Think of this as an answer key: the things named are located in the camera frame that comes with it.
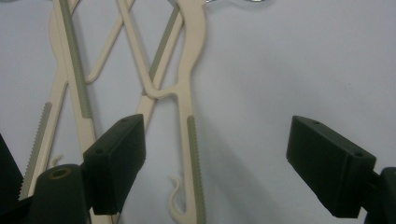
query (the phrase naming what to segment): white background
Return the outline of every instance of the white background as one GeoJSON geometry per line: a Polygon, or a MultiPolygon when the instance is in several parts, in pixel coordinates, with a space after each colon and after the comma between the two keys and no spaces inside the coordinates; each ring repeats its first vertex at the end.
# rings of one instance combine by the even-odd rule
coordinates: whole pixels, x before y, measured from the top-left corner
{"type": "MultiPolygon", "coordinates": [[[[24,173],[56,60],[52,2],[0,2],[0,132],[24,173]]],[[[172,5],[137,0],[131,16],[152,61],[172,5]]],[[[207,223],[362,223],[337,219],[286,160],[293,115],[317,119],[396,165],[396,2],[219,0],[205,8],[207,39],[192,91],[207,223]]],[[[88,74],[118,17],[116,1],[83,0],[73,16],[88,74]]],[[[164,86],[174,82],[177,57],[164,86]]],[[[101,76],[88,87],[96,135],[132,115],[142,91],[122,30],[101,76]]],[[[120,223],[174,223],[167,200],[181,175],[177,101],[158,102],[148,157],[120,223]]],[[[69,92],[51,157],[81,163],[69,92]]]]}

